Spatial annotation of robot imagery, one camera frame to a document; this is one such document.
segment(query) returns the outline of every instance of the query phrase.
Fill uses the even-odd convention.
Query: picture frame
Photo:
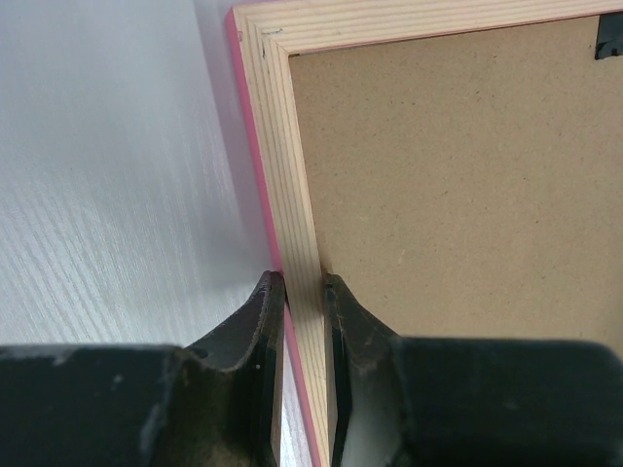
[[[240,100],[274,268],[285,278],[285,334],[313,465],[330,463],[322,271],[289,56],[622,9],[620,0],[293,0],[231,10]]]

